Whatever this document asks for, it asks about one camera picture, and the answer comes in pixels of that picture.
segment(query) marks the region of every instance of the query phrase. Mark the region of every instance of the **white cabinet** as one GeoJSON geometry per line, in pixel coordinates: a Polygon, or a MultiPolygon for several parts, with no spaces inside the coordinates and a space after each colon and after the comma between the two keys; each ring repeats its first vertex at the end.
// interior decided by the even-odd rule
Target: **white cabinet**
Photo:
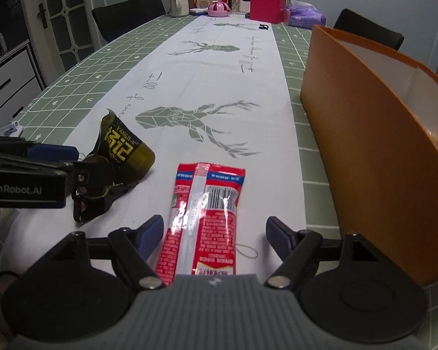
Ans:
{"type": "Polygon", "coordinates": [[[0,58],[0,126],[13,121],[43,88],[28,41],[0,58]]]}

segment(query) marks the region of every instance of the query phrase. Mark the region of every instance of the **white table runner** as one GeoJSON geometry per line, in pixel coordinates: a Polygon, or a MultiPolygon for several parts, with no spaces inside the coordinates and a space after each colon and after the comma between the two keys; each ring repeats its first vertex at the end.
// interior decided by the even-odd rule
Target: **white table runner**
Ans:
{"type": "MultiPolygon", "coordinates": [[[[101,118],[112,109],[156,154],[140,185],[83,226],[88,237],[136,228],[153,214],[162,215],[167,228],[178,164],[211,162],[246,169],[237,243],[252,247],[258,257],[237,254],[237,273],[265,280],[279,266],[265,238],[266,219],[278,216],[293,229],[304,229],[304,192],[277,44],[271,25],[258,26],[240,15],[197,18],[136,65],[76,127],[65,144],[87,154],[101,118]],[[197,119],[195,111],[210,114],[197,119]]],[[[4,245],[0,270],[23,272],[77,230],[72,209],[68,198],[64,209],[23,210],[4,245]]],[[[112,272],[105,261],[94,265],[112,272]]]]}

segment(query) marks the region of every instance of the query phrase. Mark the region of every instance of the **drawer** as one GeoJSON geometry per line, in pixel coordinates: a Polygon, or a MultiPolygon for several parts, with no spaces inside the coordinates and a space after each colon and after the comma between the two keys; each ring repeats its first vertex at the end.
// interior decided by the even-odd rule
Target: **drawer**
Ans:
{"type": "Polygon", "coordinates": [[[0,126],[9,124],[14,120],[13,115],[28,105],[41,92],[41,87],[36,78],[29,81],[19,92],[0,108],[0,126]]]}
{"type": "Polygon", "coordinates": [[[0,106],[35,76],[24,50],[0,67],[0,106]]]}

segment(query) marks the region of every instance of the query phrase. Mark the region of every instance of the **black chair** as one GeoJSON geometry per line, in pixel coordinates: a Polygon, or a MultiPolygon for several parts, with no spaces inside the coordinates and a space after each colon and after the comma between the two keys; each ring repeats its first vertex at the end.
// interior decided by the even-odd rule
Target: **black chair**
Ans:
{"type": "Polygon", "coordinates": [[[360,37],[371,39],[382,45],[399,50],[404,41],[404,36],[395,31],[379,26],[375,22],[349,10],[344,9],[334,25],[334,29],[343,30],[360,37]]]}
{"type": "Polygon", "coordinates": [[[162,0],[128,0],[92,10],[99,31],[107,42],[164,14],[162,0]]]}

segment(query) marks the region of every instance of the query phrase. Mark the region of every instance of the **brown cardboard box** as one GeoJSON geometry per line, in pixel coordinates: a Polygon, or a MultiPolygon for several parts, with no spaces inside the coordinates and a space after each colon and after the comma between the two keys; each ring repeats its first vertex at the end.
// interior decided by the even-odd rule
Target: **brown cardboard box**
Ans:
{"type": "Polygon", "coordinates": [[[301,100],[341,232],[361,233],[416,282],[438,280],[438,76],[390,48],[314,27],[301,100]]]}

